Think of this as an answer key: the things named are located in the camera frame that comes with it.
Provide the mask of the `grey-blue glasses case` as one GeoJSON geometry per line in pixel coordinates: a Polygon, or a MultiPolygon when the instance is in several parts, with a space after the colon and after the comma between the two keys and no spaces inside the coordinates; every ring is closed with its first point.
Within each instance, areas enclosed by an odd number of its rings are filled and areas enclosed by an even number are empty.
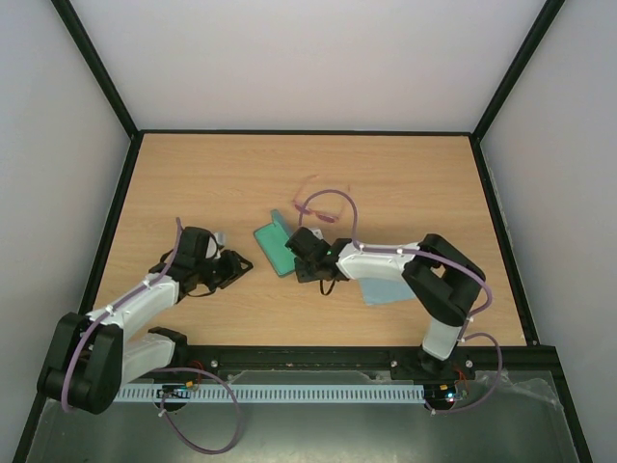
{"type": "Polygon", "coordinates": [[[284,278],[295,272],[295,255],[286,247],[292,229],[277,209],[270,211],[270,222],[254,231],[259,248],[276,275],[284,278]]]}

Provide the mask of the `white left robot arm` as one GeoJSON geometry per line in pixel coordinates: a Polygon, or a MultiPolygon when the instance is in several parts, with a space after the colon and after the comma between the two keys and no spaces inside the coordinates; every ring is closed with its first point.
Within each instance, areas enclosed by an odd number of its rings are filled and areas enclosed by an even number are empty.
{"type": "Polygon", "coordinates": [[[163,311],[192,297],[235,283],[252,263],[225,246],[218,232],[178,227],[173,248],[123,296],[85,314],[67,313],[57,323],[37,390],[67,411],[100,414],[127,383],[182,363],[187,339],[155,327],[135,334],[163,311]]]}

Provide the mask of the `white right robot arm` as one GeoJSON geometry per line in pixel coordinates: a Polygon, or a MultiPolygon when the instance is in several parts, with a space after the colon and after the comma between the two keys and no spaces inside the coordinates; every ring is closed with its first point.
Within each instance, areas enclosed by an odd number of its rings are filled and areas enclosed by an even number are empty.
{"type": "Polygon", "coordinates": [[[328,243],[301,227],[286,241],[301,283],[373,279],[406,285],[431,317],[417,354],[429,376],[454,366],[453,352],[473,316],[493,301],[483,271],[438,234],[404,245],[373,245],[351,238],[328,243]]]}

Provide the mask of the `blue cleaning cloth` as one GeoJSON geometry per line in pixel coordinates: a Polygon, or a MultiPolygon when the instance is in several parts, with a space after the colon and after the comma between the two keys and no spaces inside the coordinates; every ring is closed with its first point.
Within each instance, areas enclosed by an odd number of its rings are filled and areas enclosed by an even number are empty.
{"type": "Polygon", "coordinates": [[[404,282],[360,279],[359,285],[363,302],[367,306],[386,305],[416,298],[411,288],[404,282]]]}

